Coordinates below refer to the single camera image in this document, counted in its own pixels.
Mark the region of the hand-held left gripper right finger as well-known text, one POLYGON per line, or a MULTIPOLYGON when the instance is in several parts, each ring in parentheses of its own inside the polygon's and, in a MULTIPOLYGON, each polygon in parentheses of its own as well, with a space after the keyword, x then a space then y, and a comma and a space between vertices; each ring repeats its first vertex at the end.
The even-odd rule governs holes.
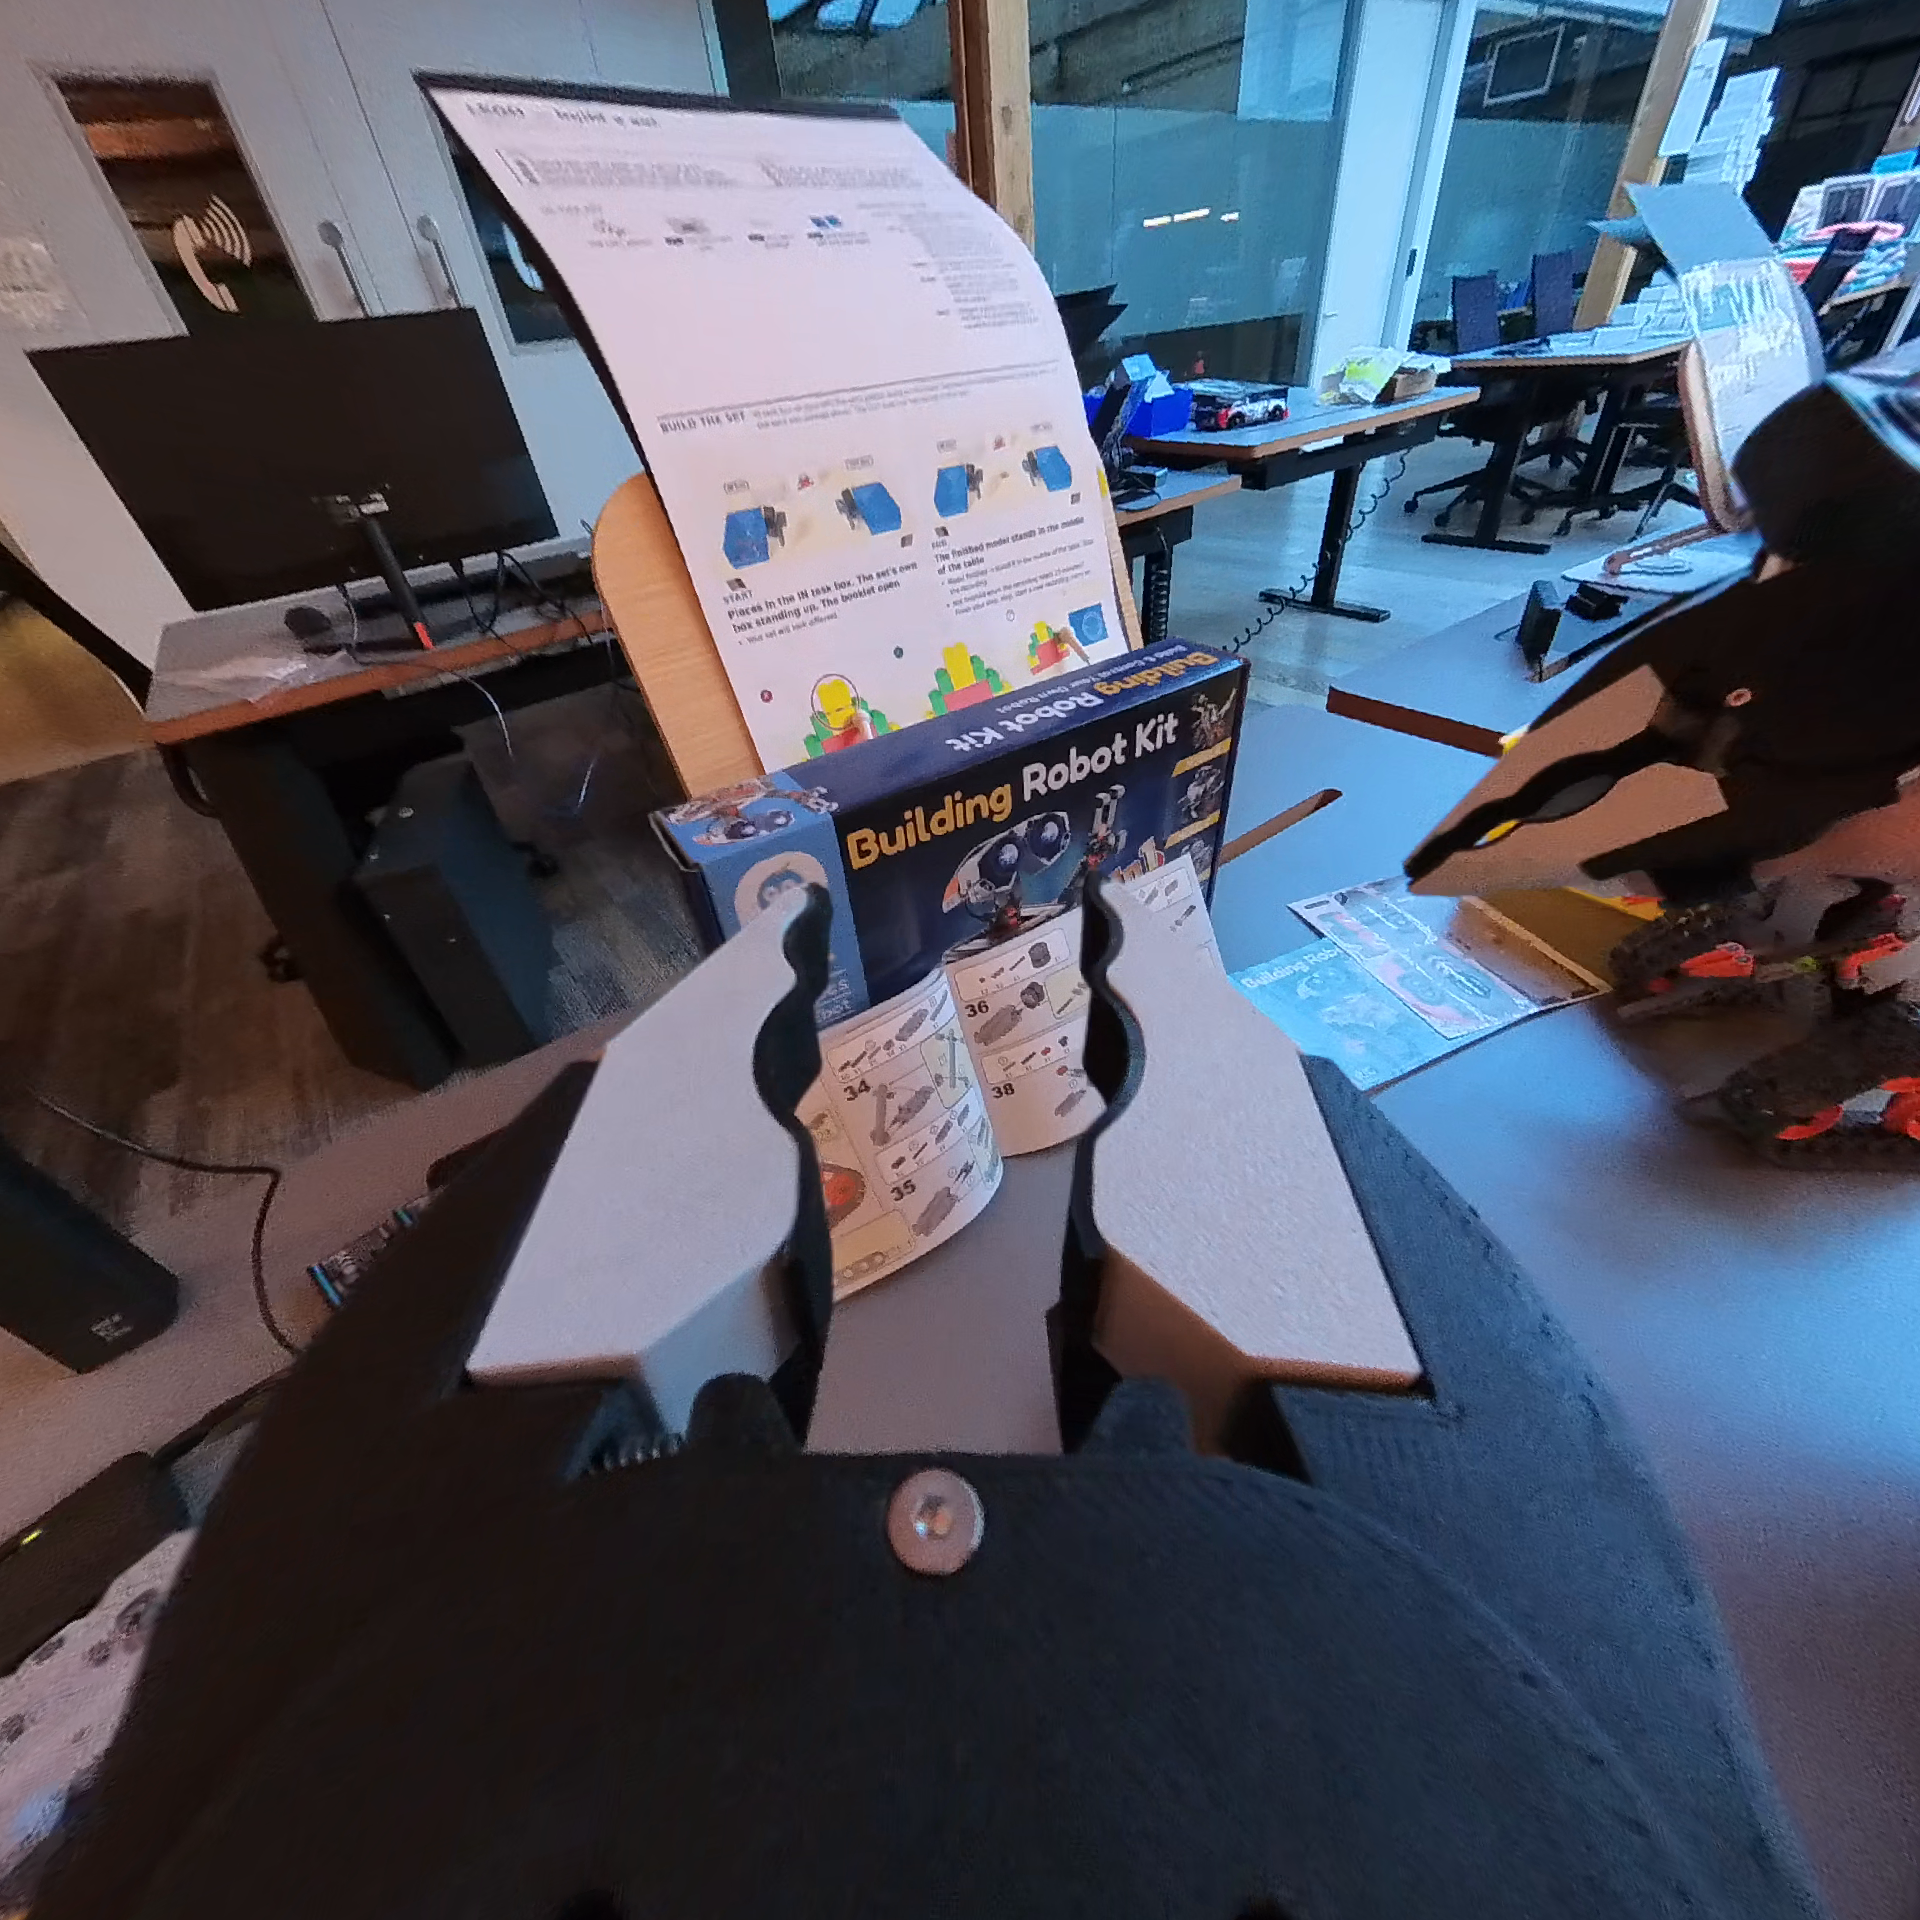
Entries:
POLYGON ((1046 1314, 1063 1448, 1125 1378, 1171 1384, 1204 1452, 1269 1385, 1406 1395, 1423 1367, 1304 1056, 1221 965, 1108 881, 1083 895, 1096 1114, 1046 1314))

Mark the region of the neighbouring grey desk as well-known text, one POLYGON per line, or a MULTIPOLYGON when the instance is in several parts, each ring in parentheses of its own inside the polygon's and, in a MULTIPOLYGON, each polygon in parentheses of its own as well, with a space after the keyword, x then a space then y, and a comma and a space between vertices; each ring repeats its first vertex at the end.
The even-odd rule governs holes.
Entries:
POLYGON ((1496 756, 1506 736, 1530 727, 1572 688, 1578 674, 1616 647, 1632 617, 1682 593, 1734 578, 1757 553, 1752 535, 1724 535, 1664 551, 1618 576, 1599 560, 1578 564, 1556 581, 1562 597, 1571 597, 1579 581, 1596 581, 1622 597, 1622 610, 1611 620, 1563 616, 1551 639, 1548 680, 1534 680, 1519 652, 1527 605, 1519 593, 1340 680, 1327 691, 1327 708, 1381 729, 1496 756))

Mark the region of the background office desk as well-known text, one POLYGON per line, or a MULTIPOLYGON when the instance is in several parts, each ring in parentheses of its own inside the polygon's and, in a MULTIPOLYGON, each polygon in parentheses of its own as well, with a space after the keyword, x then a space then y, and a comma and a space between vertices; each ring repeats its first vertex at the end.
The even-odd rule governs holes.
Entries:
POLYGON ((1690 339, 1672 333, 1618 347, 1565 347, 1548 340, 1531 351, 1502 347, 1483 354, 1455 354, 1451 361, 1453 379, 1471 377, 1479 395, 1467 408, 1451 412, 1450 423, 1476 444, 1488 444, 1490 456, 1482 469, 1459 476, 1460 497, 1479 503, 1471 530, 1450 530, 1446 522, 1453 509, 1446 507, 1423 533, 1423 541, 1510 556, 1546 556, 1549 551, 1548 541, 1503 535, 1503 507, 1516 493, 1530 436, 1538 428, 1572 415, 1590 395, 1599 397, 1599 416, 1572 487, 1543 491, 1522 505, 1530 513, 1562 513, 1562 533, 1567 533, 1575 517, 1586 513, 1608 522, 1630 507, 1639 507, 1645 497, 1643 489, 1624 493, 1616 487, 1632 432, 1630 415, 1645 393, 1672 384, 1687 347, 1690 339))

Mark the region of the background desk with black legs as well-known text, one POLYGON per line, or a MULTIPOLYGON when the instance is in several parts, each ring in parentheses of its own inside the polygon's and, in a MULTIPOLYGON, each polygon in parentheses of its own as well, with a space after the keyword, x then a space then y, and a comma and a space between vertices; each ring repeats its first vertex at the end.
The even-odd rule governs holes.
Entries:
POLYGON ((1286 489, 1315 476, 1332 479, 1312 588, 1302 603, 1332 617, 1386 623, 1386 608, 1348 605, 1336 597, 1346 541, 1357 513, 1360 471, 1436 440, 1440 416, 1471 405, 1476 387, 1436 387, 1413 401, 1320 402, 1307 389, 1286 393, 1286 419, 1226 428, 1192 426, 1164 436, 1134 436, 1159 467, 1195 471, 1226 464, 1244 491, 1286 489))

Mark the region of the wood-edged side desk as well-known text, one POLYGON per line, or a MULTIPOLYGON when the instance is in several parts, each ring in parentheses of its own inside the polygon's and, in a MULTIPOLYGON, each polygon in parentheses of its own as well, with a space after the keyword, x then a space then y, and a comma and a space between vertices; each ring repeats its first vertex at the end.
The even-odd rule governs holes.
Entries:
POLYGON ((379 655, 391 617, 355 620, 341 593, 304 591, 189 616, 160 639, 147 721, 175 794, 226 837, 280 957, 347 1064, 427 1090, 460 1056, 355 884, 378 816, 418 764, 462 731, 627 680, 608 613, 572 568, 510 576, 492 616, 455 608, 434 647, 379 655), (331 616, 334 644, 302 647, 290 605, 331 616))

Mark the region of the yellow leaflet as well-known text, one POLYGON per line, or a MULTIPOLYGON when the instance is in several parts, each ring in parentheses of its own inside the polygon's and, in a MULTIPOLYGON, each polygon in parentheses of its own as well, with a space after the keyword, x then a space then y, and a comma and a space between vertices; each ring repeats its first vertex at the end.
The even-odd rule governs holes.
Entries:
POLYGON ((1632 905, 1589 897, 1567 887, 1543 891, 1488 891, 1479 904, 1519 925, 1563 960, 1611 976, 1611 955, 1620 941, 1661 917, 1659 905, 1632 905))

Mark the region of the white pink leaflet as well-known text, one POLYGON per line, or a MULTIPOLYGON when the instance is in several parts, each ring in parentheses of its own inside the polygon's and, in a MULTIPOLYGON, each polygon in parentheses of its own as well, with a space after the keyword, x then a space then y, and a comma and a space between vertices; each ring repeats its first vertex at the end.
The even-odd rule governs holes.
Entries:
POLYGON ((1391 879, 1286 907, 1450 1043, 1479 1040, 1608 989, 1589 968, 1475 897, 1413 897, 1391 879))

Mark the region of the black computer tower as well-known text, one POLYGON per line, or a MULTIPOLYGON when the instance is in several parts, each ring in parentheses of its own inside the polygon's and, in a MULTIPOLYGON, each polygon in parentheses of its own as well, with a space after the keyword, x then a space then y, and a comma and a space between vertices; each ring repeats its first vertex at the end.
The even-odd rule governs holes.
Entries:
POLYGON ((464 755, 399 783, 355 874, 467 1067, 502 1065, 552 1039, 552 925, 538 897, 549 861, 512 840, 464 755))

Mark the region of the black orange toy robot model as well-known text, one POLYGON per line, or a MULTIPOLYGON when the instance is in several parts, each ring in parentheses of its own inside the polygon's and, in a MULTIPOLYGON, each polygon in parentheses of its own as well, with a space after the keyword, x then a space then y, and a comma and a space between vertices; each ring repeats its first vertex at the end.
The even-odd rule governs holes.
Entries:
POLYGON ((1915 891, 1907 881, 1767 881, 1668 905, 1606 955, 1624 1023, 1763 1009, 1795 1039, 1693 1105, 1764 1159, 1915 1162, 1915 891))

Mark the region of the blue robot kit box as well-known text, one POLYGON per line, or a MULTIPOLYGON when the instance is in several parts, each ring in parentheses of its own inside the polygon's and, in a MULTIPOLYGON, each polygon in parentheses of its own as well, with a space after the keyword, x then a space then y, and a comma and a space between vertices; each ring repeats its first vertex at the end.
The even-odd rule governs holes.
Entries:
POLYGON ((831 899, 816 1024, 911 989, 949 953, 1076 905, 1083 874, 1191 861, 1213 895, 1245 661, 1166 640, 779 772, 661 808, 708 948, 810 883, 831 899))

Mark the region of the blue storage bin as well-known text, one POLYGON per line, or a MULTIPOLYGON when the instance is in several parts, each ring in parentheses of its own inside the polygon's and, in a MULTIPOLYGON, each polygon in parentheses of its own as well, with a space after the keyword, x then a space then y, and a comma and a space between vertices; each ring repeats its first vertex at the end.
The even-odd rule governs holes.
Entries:
POLYGON ((1103 448, 1123 440, 1156 442, 1186 431, 1191 419, 1192 389, 1175 383, 1147 353, 1136 353, 1108 376, 1094 442, 1103 448))

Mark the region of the black flat device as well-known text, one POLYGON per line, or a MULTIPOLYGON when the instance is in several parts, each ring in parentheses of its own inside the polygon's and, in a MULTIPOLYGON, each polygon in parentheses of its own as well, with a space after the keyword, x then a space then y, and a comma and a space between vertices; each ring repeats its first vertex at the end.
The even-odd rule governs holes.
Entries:
POLYGON ((2 1143, 2 1331, 84 1376, 166 1331, 175 1276, 2 1143))

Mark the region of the black box with green light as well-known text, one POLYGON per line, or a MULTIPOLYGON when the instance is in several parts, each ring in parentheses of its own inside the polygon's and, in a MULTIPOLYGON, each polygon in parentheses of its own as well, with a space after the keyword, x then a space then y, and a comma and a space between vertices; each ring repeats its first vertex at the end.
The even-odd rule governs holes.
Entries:
POLYGON ((186 1527, 170 1473, 148 1453, 110 1467, 2 1543, 2 1673, 83 1619, 110 1585, 186 1527))

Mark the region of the large printed instruction sheet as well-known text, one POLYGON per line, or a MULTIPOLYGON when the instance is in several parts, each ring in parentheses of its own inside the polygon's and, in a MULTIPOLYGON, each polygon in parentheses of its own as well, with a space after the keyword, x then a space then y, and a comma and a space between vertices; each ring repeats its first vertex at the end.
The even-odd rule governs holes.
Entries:
POLYGON ((1046 279, 896 112, 418 85, 631 428, 764 767, 1136 643, 1046 279))

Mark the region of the wooden post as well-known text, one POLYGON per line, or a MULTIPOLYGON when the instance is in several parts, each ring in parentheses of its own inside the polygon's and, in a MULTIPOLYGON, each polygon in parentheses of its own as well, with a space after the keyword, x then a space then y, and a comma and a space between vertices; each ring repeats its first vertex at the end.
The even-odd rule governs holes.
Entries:
MULTIPOLYGON (((1606 223, 1620 223, 1632 215, 1635 201, 1627 192, 1632 185, 1654 185, 1664 178, 1666 160, 1659 156, 1661 139, 1690 76, 1690 64, 1696 48, 1708 40, 1716 12, 1716 2, 1668 2, 1618 163, 1616 188, 1605 213, 1606 223)), ((1611 321, 1618 301, 1624 298, 1635 263, 1635 248, 1608 231, 1599 234, 1579 290, 1575 330, 1598 330, 1611 321)))
POLYGON ((952 170, 1030 250, 1034 92, 1026 2, 949 2, 952 170))

